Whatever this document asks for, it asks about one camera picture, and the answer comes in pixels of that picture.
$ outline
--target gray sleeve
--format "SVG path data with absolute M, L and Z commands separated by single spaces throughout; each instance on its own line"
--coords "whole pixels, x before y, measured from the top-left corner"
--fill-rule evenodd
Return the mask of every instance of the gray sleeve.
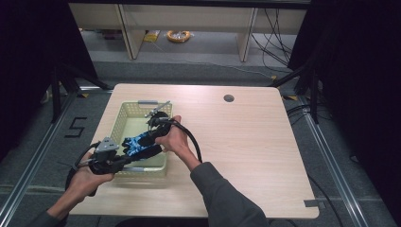
M 62 227 L 65 226 L 67 217 L 59 220 L 47 214 L 47 211 L 41 212 L 39 216 L 33 219 L 27 226 L 29 227 Z
M 195 167 L 191 179 L 203 195 L 209 227 L 269 226 L 262 209 L 238 192 L 211 163 Z

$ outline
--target yellow object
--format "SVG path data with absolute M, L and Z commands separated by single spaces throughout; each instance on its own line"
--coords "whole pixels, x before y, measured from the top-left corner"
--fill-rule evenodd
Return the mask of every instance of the yellow object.
M 159 36 L 160 30 L 150 30 L 144 37 L 145 42 L 156 42 L 157 37 Z
M 167 38 L 174 43 L 184 43 L 191 37 L 189 31 L 173 31 L 169 30 L 166 34 Z

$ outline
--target round hole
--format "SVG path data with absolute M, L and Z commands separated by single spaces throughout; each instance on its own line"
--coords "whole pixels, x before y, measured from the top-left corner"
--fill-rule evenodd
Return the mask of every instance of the round hole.
M 231 95 L 225 95 L 225 96 L 224 96 L 224 100 L 225 100 L 226 102 L 232 102 L 232 101 L 234 101 L 234 97 L 231 96 Z

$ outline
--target floor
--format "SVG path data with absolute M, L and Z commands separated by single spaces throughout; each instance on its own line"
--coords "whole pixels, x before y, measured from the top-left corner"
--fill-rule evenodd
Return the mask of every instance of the floor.
M 140 63 L 206 64 L 221 68 L 231 68 L 237 71 L 242 70 L 249 77 L 261 77 L 268 81 L 271 81 L 274 76 L 280 77 L 280 75 L 285 74 L 279 71 L 290 71 L 278 60 L 262 54 L 255 41 L 251 42 L 247 61 L 241 62 L 236 48 L 235 34 L 230 33 L 193 32 L 188 42 L 173 44 L 166 39 L 166 31 L 161 31 L 155 44 L 143 43 L 138 58 L 134 61 L 128 59 L 123 40 L 119 38 L 105 40 L 99 31 L 82 31 L 81 34 L 90 56 L 96 64 L 116 62 L 138 65 Z M 262 46 L 266 45 L 267 39 L 263 34 L 255 34 L 254 36 Z M 291 48 L 296 36 L 283 35 L 281 38 L 282 43 Z M 275 37 L 271 41 L 275 45 L 281 46 Z M 282 60 L 286 58 L 281 49 L 271 44 L 268 50 Z M 269 69 L 270 73 L 266 74 L 263 71 L 254 72 L 249 70 L 253 67 L 263 68 L 265 65 L 278 71 Z M 307 96 L 298 97 L 297 100 L 289 97 L 294 95 L 289 89 L 294 82 L 296 82 L 296 79 L 290 82 L 289 85 L 280 88 L 288 111 L 294 110 L 293 108 L 297 108 L 297 106 L 307 102 Z M 91 112 L 91 107 L 102 108 L 107 104 L 109 96 L 110 94 L 94 94 L 86 99 L 77 98 L 72 104 L 72 108 L 66 113 L 66 118 L 81 114 L 93 115 L 94 119 L 99 119 L 101 113 Z M 88 100 L 92 100 L 92 104 L 82 104 L 82 102 Z M 271 220 L 271 226 L 396 226 L 363 169 L 357 162 L 350 159 L 352 150 L 347 147 L 341 138 L 340 131 L 327 109 L 324 106 L 319 107 L 320 124 L 318 126 L 313 124 L 307 111 L 307 109 L 300 109 L 298 112 L 289 114 L 288 117 L 305 163 L 306 172 L 310 175 L 312 189 L 320 204 L 321 214 L 314 220 Z M 43 109 L 38 113 L 37 120 L 32 122 L 31 130 L 26 132 L 25 138 L 34 136 L 46 137 L 46 130 L 51 127 L 48 122 L 50 117 L 51 105 L 45 103 Z M 66 129 L 68 126 L 69 124 L 66 123 L 61 125 L 62 128 Z M 96 122 L 93 122 L 91 124 L 93 128 L 88 131 L 94 131 L 96 129 L 95 126 Z M 91 140 L 91 134 L 83 137 L 85 136 L 86 138 L 77 142 L 78 147 L 85 147 L 88 143 L 87 141 Z M 323 136 L 321 143 L 317 139 L 321 138 L 320 136 Z M 59 139 L 55 138 L 49 146 L 56 146 L 58 142 Z M 4 202 L 9 199 L 12 187 L 18 184 L 19 176 L 24 174 L 25 167 L 28 166 L 29 161 L 32 159 L 32 152 L 29 151 L 40 146 L 42 146 L 40 141 L 27 139 L 9 155 L 5 162 L 1 163 L 0 201 Z M 72 145 L 63 144 L 63 146 L 69 148 Z M 45 159 L 54 161 L 60 159 L 60 157 L 47 154 Z M 15 214 L 9 222 L 12 224 L 10 226 L 20 226 L 20 223 L 26 223 L 26 219 L 30 218 L 28 213 L 32 207 L 49 206 L 62 193 L 60 183 L 48 183 L 51 182 L 51 179 L 49 179 L 50 174 L 47 173 L 50 170 L 54 170 L 52 167 L 48 163 L 43 163 L 38 172 L 32 173 L 33 175 L 36 174 L 36 177 L 30 184 L 26 196 L 21 200 L 21 204 L 13 211 Z M 57 181 L 61 182 L 60 179 L 63 176 L 57 177 Z M 356 202 L 357 206 L 352 207 L 350 205 L 353 204 L 352 202 Z M 97 226 L 113 226 L 113 223 L 117 223 L 121 219 L 124 218 L 71 217 L 72 223 L 68 226 L 95 226 L 92 225 L 94 222 L 97 222 Z

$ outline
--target wooden table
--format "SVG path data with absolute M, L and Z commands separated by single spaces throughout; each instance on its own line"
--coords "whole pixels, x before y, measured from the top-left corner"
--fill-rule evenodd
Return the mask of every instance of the wooden table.
M 226 95 L 235 100 L 225 101 Z M 315 197 L 275 88 L 118 84 L 93 142 L 110 134 L 121 103 L 130 100 L 170 100 L 173 114 L 183 117 L 182 124 L 200 144 L 203 161 L 211 162 L 268 218 L 319 215 L 317 207 L 305 207 L 304 201 Z M 164 178 L 116 177 L 100 186 L 95 197 L 86 198 L 71 214 L 207 217 L 189 170 L 174 153 L 168 153 Z

